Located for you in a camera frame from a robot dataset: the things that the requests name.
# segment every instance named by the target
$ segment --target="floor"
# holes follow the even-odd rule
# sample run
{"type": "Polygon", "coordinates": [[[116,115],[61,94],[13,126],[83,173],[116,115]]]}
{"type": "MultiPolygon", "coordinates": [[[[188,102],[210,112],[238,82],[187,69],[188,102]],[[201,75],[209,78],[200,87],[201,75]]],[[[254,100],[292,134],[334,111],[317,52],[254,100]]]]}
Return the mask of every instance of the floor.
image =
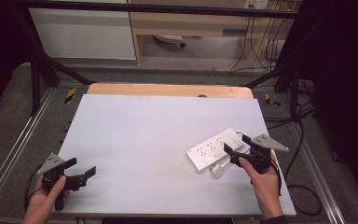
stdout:
{"type": "MultiPolygon", "coordinates": [[[[138,82],[138,83],[172,83],[199,85],[228,85],[238,86],[248,83],[266,74],[269,62],[260,60],[265,68],[247,69],[244,60],[234,67],[241,56],[241,45],[235,38],[206,38],[185,37],[184,49],[164,44],[149,36],[145,41],[145,51],[142,64],[139,66],[115,64],[113,66],[74,66],[80,75],[99,82],[138,82]]],[[[23,216],[22,197],[25,180],[40,161],[45,159],[46,153],[58,152],[65,137],[65,130],[70,127],[70,120],[76,112],[81,95],[87,91],[87,86],[79,85],[66,75],[60,74],[62,83],[58,88],[44,90],[51,91],[51,98],[46,106],[42,118],[36,127],[30,131],[26,144],[20,146],[22,153],[18,156],[7,181],[1,183],[0,188],[0,223],[20,223],[23,216]],[[76,87],[76,94],[71,104],[63,103],[68,91],[76,87]]],[[[271,88],[276,79],[263,83],[254,88],[255,98],[259,100],[264,117],[286,118],[287,112],[284,102],[288,94],[276,94],[271,88]],[[275,104],[266,104],[266,93],[275,104]]],[[[306,97],[300,98],[300,103],[307,102],[306,97]]],[[[32,92],[29,68],[19,67],[13,74],[2,99],[0,100],[0,168],[7,155],[11,153],[27,122],[30,121],[32,92]]],[[[305,142],[320,167],[323,177],[332,190],[338,211],[345,219],[345,223],[358,223],[358,186],[351,176],[351,171],[345,163],[334,161],[333,151],[325,138],[324,130],[320,127],[317,117],[308,116],[303,119],[305,142]]],[[[280,139],[289,148],[297,148],[297,124],[286,124],[279,128],[270,129],[269,135],[280,139]]],[[[288,154],[278,153],[278,160],[282,170],[286,170],[295,154],[291,150],[288,154]]],[[[287,183],[315,188],[312,171],[307,165],[307,154],[300,152],[297,156],[287,183]]],[[[303,189],[292,190],[292,200],[306,211],[315,212],[318,204],[313,195],[303,189]]],[[[254,217],[238,217],[235,223],[254,223],[254,217]]],[[[88,223],[101,223],[98,218],[89,218],[88,223]]],[[[296,217],[289,217],[291,223],[334,223],[329,218],[329,211],[322,210],[317,216],[304,215],[297,212],[296,217]]],[[[51,223],[74,223],[72,217],[53,216],[51,223]]]]}

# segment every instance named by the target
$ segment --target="human hand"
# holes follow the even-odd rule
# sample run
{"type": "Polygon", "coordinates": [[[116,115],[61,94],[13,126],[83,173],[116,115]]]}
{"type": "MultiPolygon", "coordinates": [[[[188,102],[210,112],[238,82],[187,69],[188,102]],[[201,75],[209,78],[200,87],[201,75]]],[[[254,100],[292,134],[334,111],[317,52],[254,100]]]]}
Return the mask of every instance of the human hand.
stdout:
{"type": "MultiPolygon", "coordinates": [[[[31,197],[24,220],[22,221],[23,224],[46,223],[48,221],[48,216],[51,214],[57,196],[62,192],[63,187],[65,186],[66,176],[63,175],[48,194],[45,189],[42,189],[42,178],[43,176],[41,175],[36,181],[36,192],[31,197]]],[[[64,191],[63,197],[69,197],[69,191],[64,191]]]]}
{"type": "Polygon", "coordinates": [[[252,179],[257,198],[258,206],[264,219],[280,217],[283,215],[281,203],[279,201],[279,180],[277,173],[272,167],[269,167],[265,174],[259,174],[250,162],[240,158],[242,168],[252,179]]]}

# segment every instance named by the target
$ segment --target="white table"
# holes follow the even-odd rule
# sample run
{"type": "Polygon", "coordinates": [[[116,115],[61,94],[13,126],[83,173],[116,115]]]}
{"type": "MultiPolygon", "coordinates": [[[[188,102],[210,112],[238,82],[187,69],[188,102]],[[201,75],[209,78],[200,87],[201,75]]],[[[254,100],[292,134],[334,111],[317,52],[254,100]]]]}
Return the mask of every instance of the white table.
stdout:
{"type": "MultiPolygon", "coordinates": [[[[198,174],[186,150],[226,128],[267,133],[257,100],[87,94],[59,156],[67,175],[97,174],[62,213],[82,216],[238,217],[260,214],[250,178],[228,164],[219,179],[198,174]]],[[[283,181],[281,204],[296,214],[283,181]]]]}

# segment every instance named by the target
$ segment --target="power strip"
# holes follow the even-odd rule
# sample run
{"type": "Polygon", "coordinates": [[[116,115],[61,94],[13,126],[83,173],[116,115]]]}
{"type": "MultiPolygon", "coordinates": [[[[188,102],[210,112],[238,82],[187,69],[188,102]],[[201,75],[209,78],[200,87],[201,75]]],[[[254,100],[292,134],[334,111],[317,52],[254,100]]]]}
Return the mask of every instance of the power strip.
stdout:
{"type": "Polygon", "coordinates": [[[227,156],[227,153],[223,149],[224,143],[233,150],[245,145],[234,130],[229,128],[187,150],[186,154],[193,162],[197,171],[201,172],[227,156]]]}

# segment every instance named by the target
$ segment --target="white panel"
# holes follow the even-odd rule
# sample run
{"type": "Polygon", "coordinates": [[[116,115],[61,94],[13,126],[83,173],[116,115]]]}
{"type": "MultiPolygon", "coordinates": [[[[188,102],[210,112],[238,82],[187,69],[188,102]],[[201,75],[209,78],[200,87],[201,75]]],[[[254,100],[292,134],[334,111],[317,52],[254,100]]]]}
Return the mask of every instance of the white panel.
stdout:
{"type": "MultiPolygon", "coordinates": [[[[126,4],[125,0],[88,2],[126,4]]],[[[43,8],[30,11],[43,47],[51,57],[135,60],[128,12],[43,8]]]]}

